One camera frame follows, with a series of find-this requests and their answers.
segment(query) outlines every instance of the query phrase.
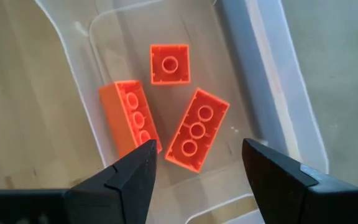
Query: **transparent plastic tub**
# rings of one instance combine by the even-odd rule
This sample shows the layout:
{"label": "transparent plastic tub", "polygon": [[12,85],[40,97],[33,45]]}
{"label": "transparent plastic tub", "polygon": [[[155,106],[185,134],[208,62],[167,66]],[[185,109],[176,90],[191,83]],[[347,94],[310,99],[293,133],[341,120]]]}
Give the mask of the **transparent plastic tub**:
{"label": "transparent plastic tub", "polygon": [[[294,112],[292,104],[296,102],[291,100],[290,92],[282,89],[285,79],[300,80],[302,84],[299,69],[284,76],[278,72],[280,66],[276,65],[275,57],[279,55],[275,55],[274,46],[266,46],[272,43],[267,38],[268,27],[252,29],[257,22],[262,22],[263,27],[257,1],[36,1],[62,41],[105,166],[115,162],[117,155],[99,102],[98,88],[118,80],[142,81],[163,146],[158,156],[148,223],[185,223],[196,213],[249,194],[251,190],[241,161],[243,138],[264,139],[283,153],[328,171],[324,146],[304,85],[296,85],[291,91],[296,100],[303,102],[299,108],[308,112],[306,115]],[[242,16],[248,18],[243,21],[248,25],[242,28],[249,32],[245,45],[237,43],[241,37],[236,36],[233,19],[225,16],[233,7],[225,4],[231,2],[239,4],[242,8],[235,8],[243,10]],[[276,7],[273,10],[283,13],[280,1],[273,2]],[[230,30],[222,29],[221,24],[227,24]],[[289,42],[279,44],[288,44],[291,48],[290,37],[287,39]],[[150,44],[188,44],[191,84],[152,86]],[[240,50],[244,47],[249,51],[242,54]],[[292,55],[286,57],[286,66],[297,65],[293,49]],[[172,140],[196,87],[231,104],[200,174],[163,158],[164,147]],[[302,123],[304,130],[299,132],[297,127]],[[317,139],[317,143],[310,146],[310,139]]]}

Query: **red lego brick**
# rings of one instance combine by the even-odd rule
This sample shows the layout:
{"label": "red lego brick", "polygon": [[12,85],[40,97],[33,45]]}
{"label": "red lego brick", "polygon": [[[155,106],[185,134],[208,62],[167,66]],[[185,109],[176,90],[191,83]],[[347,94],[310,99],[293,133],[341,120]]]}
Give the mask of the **red lego brick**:
{"label": "red lego brick", "polygon": [[199,173],[230,104],[197,89],[165,159]]}
{"label": "red lego brick", "polygon": [[149,139],[162,150],[140,81],[114,82],[101,87],[99,95],[119,158]]}
{"label": "red lego brick", "polygon": [[150,74],[153,85],[190,83],[188,45],[151,45]]}

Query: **lego brick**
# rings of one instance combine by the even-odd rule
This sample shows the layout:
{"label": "lego brick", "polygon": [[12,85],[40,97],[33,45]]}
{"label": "lego brick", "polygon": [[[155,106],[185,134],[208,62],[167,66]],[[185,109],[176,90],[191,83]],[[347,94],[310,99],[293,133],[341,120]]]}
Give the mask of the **lego brick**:
{"label": "lego brick", "polygon": [[197,88],[165,159],[199,173],[229,106]]}
{"label": "lego brick", "polygon": [[150,75],[153,85],[190,83],[188,45],[151,45]]}
{"label": "lego brick", "polygon": [[140,81],[103,86],[99,89],[99,96],[119,158],[149,139],[156,139],[158,152],[162,150]]}

